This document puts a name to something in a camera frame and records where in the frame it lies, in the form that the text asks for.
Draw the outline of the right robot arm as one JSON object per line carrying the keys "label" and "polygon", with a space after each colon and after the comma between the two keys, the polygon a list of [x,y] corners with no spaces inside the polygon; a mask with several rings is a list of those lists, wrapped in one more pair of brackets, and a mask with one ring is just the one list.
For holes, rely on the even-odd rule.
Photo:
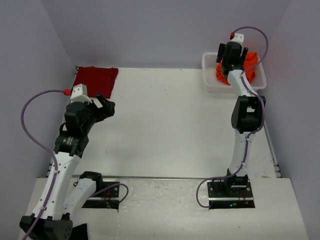
{"label": "right robot arm", "polygon": [[246,78],[243,67],[248,48],[229,41],[219,45],[216,62],[221,72],[234,89],[237,100],[231,114],[231,126],[235,143],[231,163],[226,176],[212,183],[218,197],[235,198],[248,188],[248,158],[255,133],[264,124],[265,98],[259,96]]}

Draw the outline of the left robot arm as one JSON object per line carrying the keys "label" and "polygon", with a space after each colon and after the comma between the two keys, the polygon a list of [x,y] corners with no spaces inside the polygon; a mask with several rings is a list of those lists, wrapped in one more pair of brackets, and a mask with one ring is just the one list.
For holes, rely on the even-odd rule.
{"label": "left robot arm", "polygon": [[31,215],[22,216],[19,226],[24,239],[68,240],[73,230],[73,216],[91,196],[103,193],[104,184],[98,172],[85,172],[73,192],[67,196],[68,185],[89,143],[94,124],[115,114],[116,104],[101,94],[96,96],[98,107],[87,95],[72,97],[66,106],[64,122],[59,128],[50,153],[52,167],[44,190]]}

